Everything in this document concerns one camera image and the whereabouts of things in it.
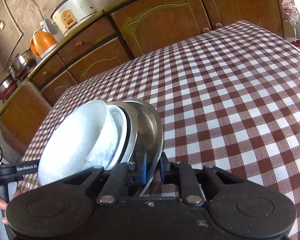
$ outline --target brown and white checkered tablecloth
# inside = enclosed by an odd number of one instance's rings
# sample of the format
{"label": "brown and white checkered tablecloth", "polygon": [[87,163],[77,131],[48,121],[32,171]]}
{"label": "brown and white checkered tablecloth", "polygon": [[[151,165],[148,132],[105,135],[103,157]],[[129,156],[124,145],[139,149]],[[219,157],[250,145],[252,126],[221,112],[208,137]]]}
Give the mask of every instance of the brown and white checkered tablecloth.
{"label": "brown and white checkered tablecloth", "polygon": [[[215,164],[285,194],[298,211],[290,238],[300,240],[300,52],[290,43],[239,21],[131,60],[69,88],[23,160],[40,158],[64,117],[95,98],[151,103],[170,160]],[[37,186],[36,174],[21,182]],[[149,194],[175,191],[154,181]]]}

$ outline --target orange electric kettle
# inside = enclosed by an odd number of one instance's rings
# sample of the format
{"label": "orange electric kettle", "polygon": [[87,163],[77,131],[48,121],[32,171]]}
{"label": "orange electric kettle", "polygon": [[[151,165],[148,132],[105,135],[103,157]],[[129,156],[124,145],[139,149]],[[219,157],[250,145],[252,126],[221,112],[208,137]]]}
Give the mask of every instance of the orange electric kettle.
{"label": "orange electric kettle", "polygon": [[39,29],[34,32],[30,40],[30,49],[36,56],[44,58],[56,44],[56,39],[50,33]]}

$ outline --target white appliance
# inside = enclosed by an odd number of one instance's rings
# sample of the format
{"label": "white appliance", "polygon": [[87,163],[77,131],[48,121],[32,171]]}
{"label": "white appliance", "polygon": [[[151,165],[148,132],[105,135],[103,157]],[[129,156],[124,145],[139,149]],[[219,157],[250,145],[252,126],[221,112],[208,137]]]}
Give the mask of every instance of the white appliance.
{"label": "white appliance", "polygon": [[63,0],[51,14],[64,36],[91,17],[98,9],[92,0]]}

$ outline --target cabinet drawer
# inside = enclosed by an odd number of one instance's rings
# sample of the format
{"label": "cabinet drawer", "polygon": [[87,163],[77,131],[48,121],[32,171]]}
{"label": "cabinet drawer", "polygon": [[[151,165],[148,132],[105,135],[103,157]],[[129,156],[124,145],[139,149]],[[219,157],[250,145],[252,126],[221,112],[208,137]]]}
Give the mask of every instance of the cabinet drawer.
{"label": "cabinet drawer", "polygon": [[51,76],[57,73],[65,64],[58,55],[54,55],[43,67],[33,76],[31,81],[40,88]]}
{"label": "cabinet drawer", "polygon": [[71,65],[69,71],[80,83],[129,60],[120,40],[115,38]]}
{"label": "cabinet drawer", "polygon": [[201,0],[138,0],[111,17],[135,57],[211,29]]}
{"label": "cabinet drawer", "polygon": [[54,80],[52,80],[48,85],[46,85],[41,90],[41,94],[51,105],[54,105],[67,88],[72,87],[76,84],[77,82],[75,81],[73,76],[68,70],[66,70],[59,76],[57,76]]}
{"label": "cabinet drawer", "polygon": [[69,41],[58,54],[67,64],[114,33],[111,22],[106,17],[102,17]]}

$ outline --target rice cooker lid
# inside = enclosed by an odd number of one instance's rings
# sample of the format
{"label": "rice cooker lid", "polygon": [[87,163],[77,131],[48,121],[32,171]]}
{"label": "rice cooker lid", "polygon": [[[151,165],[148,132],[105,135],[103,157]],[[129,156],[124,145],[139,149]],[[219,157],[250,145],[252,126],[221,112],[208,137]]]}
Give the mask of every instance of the rice cooker lid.
{"label": "rice cooker lid", "polygon": [[52,19],[53,14],[56,12],[56,10],[58,10],[66,1],[68,1],[68,0],[63,0],[61,3],[59,3],[57,5],[57,7],[53,10],[53,12],[52,12],[52,14],[50,16],[51,19]]}

